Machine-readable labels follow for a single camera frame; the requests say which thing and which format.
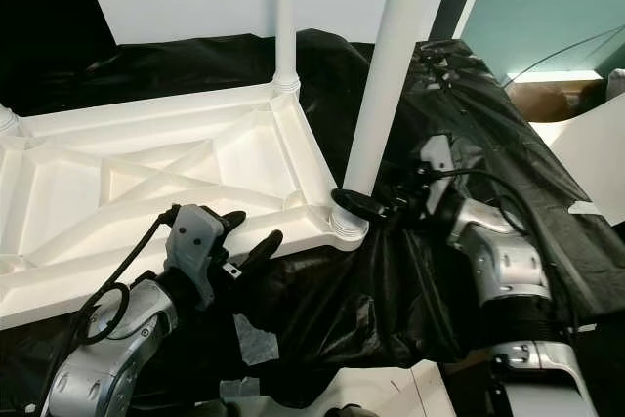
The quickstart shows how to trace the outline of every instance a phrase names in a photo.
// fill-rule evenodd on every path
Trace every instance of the white floor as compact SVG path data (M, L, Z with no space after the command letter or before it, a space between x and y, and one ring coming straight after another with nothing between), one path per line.
M242 417L322 417L332 407L351 403L380 417L455 416L438 367L430 361L408 370L343 369L325 392L302 410L281 407L269 397L247 397L235 403Z

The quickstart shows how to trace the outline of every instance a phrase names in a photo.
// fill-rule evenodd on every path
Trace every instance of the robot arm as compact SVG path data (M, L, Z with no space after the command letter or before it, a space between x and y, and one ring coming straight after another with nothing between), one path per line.
M167 239L164 272L130 290L125 313L106 337L69 355L57 371L42 415L46 411L54 417L125 415L139 372L176 329L178 312L204 310L213 303L208 271L220 270L232 280L242 274L228 262L223 242L244 219L243 212L220 217L206 207L181 207ZM275 231L254 252L268 259L281 239ZM123 311L123 302L122 295L121 300L99 306L90 318L88 337L105 331L120 308Z
M453 174L453 162L445 135L431 137L419 156L393 207L344 189L333 191L335 202L366 220L396 218L411 226L428 218L467 256L487 328L494 415L596 416L573 348L555 321L545 260L524 227L514 215L449 188L451 177L444 175Z

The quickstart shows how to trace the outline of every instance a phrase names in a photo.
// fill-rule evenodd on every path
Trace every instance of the white foam board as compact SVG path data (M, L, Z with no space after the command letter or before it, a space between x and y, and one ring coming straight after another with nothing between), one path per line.
M625 94L572 119L530 123L613 226L625 222L624 122Z
M0 136L0 329L77 309L173 203L244 210L236 259L273 229L276 255L355 249L328 223L335 182L295 94L271 85L24 118ZM122 278L162 271L169 229Z
M380 417L453 417L438 366L423 360L411 369L343 368L305 409L289 409L267 396L229 399L245 417L320 417L331 408L357 404ZM197 415L203 415L197 409Z

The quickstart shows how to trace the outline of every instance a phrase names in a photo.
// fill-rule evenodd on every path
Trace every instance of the white shelf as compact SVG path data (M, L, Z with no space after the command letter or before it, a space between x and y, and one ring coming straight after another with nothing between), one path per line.
M277 255L360 239L328 223L336 185L295 94L272 85L21 121L0 137L0 329L75 310L173 203L244 210L236 259L273 229ZM162 270L160 229L123 279Z

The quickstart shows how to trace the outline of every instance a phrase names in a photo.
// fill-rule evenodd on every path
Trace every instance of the black cable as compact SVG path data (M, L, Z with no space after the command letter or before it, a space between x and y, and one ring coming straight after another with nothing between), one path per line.
M529 235L531 235L531 237L536 242L536 251L538 251L538 255L541 257L541 259L545 261L544 266L546 270L548 270L552 274L550 275L550 278L552 278L554 281L557 281L561 285L562 292L564 294L564 299L566 301L566 305L568 309L571 328L573 330L573 335L570 338L571 339L570 342L571 342L571 346L574 346L575 337L576 337L577 329L578 329L578 319L577 319L577 311L575 310L575 307L573 305L570 291L568 289L568 286L564 282L561 273L558 271L557 263L554 261L553 257L550 254L547 240L544 237L543 231L540 229L540 224L538 223L538 219L536 218L536 215L534 214L533 210L531 209L531 207L529 206L525 198L521 195L519 190L516 189L507 181L503 180L502 178L499 178L498 176L493 175L492 173L489 173L487 171L476 169L476 168L459 169L459 170L451 170L451 171L433 171L432 175L435 179L438 179L438 180L442 178L456 177L456 176L463 176L463 175L479 175L479 176L482 176L484 178L488 178L489 180L494 181L499 186L504 188L512 196L512 198L508 197L508 200L514 200L516 202L515 207L517 207L517 210L521 211L520 215L526 218L525 230L528 232Z
M597 46L595 49L593 49L590 53L588 53L583 59L580 59L579 61L577 61L577 63L575 64L575 66L573 68L576 68L580 63L583 63L584 61L586 61L588 58L592 57L594 54L597 53L597 51L599 51L603 46L605 46L607 43L609 43L612 39L614 39L616 36L618 36L623 29L625 29L625 24L623 26L621 26L617 31L614 31L612 34L610 34L603 42L602 44L600 44L599 46Z
M37 405L33 414L35 416L42 416L43 408L46 402L46 398L48 397L48 392L50 391L50 387L52 386L52 382L54 381L55 375L57 373L57 369L61 366L61 363L65 358L69 355L72 348L80 345L80 344L96 344L101 339L106 337L110 332L117 327L119 322L121 321L126 309L128 308L128 301L130 296L130 290L123 283L117 282L117 279L124 273L128 267L132 264L132 262L137 258L139 253L146 247L151 238L154 236L158 228L163 225L173 225L174 220L176 219L176 214L178 214L178 209L180 206L174 205L170 210L160 214L151 227L147 230L146 234L141 238L137 246L133 248L133 250L126 256L126 258L122 261L119 267L115 270L115 272L106 280L105 283L98 289L96 293L94 293L89 299L83 304L80 308L76 316L72 319L71 326L69 331L62 339L61 345L55 351L55 354L52 357L52 361L48 366L48 370L46 372L46 376L44 378L44 385L42 388L41 396L37 401ZM87 328L89 325L89 318L93 312L93 308L96 303L102 299L102 297L111 290L118 290L121 293L121 302L119 305L119 309L115 314L113 320L107 325L107 327L92 337L87 337Z
M576 48L577 46L581 46L582 44L588 43L590 41L592 41L593 39L597 39L597 38L601 38L602 36L605 36L607 34L610 34L612 32L618 32L618 30L621 30L625 28L625 23L621 24L615 28L609 29L608 31L604 31L603 33L599 33L596 34L594 36L591 36L589 38L586 39L582 39L581 41L577 41L576 43L570 44L568 46L566 46L565 48L562 48L558 51L556 51L555 53L551 53L549 56L545 56L543 59L536 61L535 63L533 63L532 65L530 65L529 67L523 69L521 72L519 72L517 75L515 75L513 78L509 79L503 86L503 88L506 88L508 85L510 85L512 82L514 82L515 80L517 80L519 77L521 77L522 75L524 75L525 73L529 72L530 70L532 70L534 67L536 67L537 65L543 63L544 61L548 61L549 59L551 59L554 56L557 56L558 54L561 53L565 53L566 51L569 51L573 48Z
M503 194L497 197L497 200L498 200L497 205L499 207L499 212L501 213L501 216L504 218L504 220L508 222L508 225L510 225L513 229L518 231L522 236L527 236L527 230L525 229L525 227L520 226L517 223L517 221L514 220L510 216L510 214L504 207L504 203L507 202L508 204L512 205L515 208L515 210L519 212L519 215L521 216L521 218L526 218L526 215L522 213L521 208L519 207L519 205L517 205L517 202L515 202L515 199L513 199L509 195Z

